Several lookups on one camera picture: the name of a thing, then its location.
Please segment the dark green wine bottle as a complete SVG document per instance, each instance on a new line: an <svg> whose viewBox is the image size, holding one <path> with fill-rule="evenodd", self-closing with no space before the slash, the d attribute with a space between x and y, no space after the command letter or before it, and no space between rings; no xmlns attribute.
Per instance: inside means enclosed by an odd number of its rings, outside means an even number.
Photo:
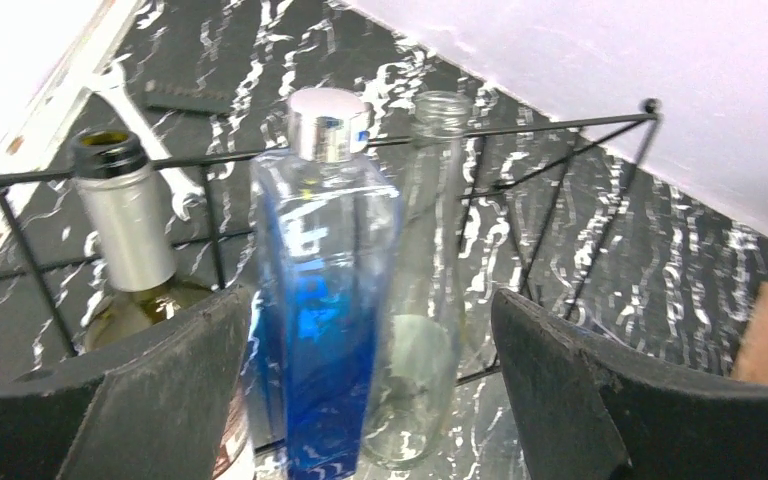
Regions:
<svg viewBox="0 0 768 480"><path fill-rule="evenodd" d="M75 187L98 234L110 290L88 323L87 353L170 320L216 294L179 272L165 234L158 175L136 134L87 131L71 140L70 155ZM209 479L255 477L241 373L242 365Z"/></svg>

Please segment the clear glass bottle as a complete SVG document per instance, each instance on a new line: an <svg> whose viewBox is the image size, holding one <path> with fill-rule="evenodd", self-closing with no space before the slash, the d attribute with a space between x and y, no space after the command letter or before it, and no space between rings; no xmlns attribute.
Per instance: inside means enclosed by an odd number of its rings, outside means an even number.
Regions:
<svg viewBox="0 0 768 480"><path fill-rule="evenodd" d="M471 112L456 92L414 99L402 231L362 438L364 455L388 470L410 470L431 454L451 412L465 342L457 196Z"/></svg>

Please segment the blue square glass bottle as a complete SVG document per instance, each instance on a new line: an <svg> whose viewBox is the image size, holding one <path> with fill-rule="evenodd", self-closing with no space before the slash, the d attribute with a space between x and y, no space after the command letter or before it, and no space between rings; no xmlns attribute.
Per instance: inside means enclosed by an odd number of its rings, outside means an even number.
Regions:
<svg viewBox="0 0 768 480"><path fill-rule="evenodd" d="M284 148L251 163L261 293L260 370L284 427L290 479L357 468L401 198L365 154L368 109L353 92L312 87L286 102Z"/></svg>

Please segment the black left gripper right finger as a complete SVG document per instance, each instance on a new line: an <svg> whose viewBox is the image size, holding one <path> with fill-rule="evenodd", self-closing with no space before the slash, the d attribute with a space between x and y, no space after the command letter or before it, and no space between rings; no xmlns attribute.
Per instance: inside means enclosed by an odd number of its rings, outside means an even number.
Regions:
<svg viewBox="0 0 768 480"><path fill-rule="evenodd" d="M534 479L768 479L768 386L649 357L516 292L491 324Z"/></svg>

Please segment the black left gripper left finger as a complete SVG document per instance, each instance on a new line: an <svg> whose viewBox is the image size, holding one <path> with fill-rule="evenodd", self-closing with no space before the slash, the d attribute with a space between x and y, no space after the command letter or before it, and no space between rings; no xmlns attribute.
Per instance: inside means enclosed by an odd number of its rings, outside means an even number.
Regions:
<svg viewBox="0 0 768 480"><path fill-rule="evenodd" d="M0 479L209 479L240 373L237 286L40 373L0 383Z"/></svg>

